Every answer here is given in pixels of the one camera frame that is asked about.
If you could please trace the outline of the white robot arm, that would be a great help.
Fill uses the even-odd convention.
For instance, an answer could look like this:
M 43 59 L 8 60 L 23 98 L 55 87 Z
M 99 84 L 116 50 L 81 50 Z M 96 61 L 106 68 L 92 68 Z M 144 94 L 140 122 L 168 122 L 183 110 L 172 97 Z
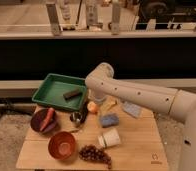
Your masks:
M 196 94 L 188 91 L 114 79 L 109 63 L 100 63 L 85 78 L 94 97 L 112 95 L 154 112 L 169 114 L 185 125 L 178 171 L 196 171 Z

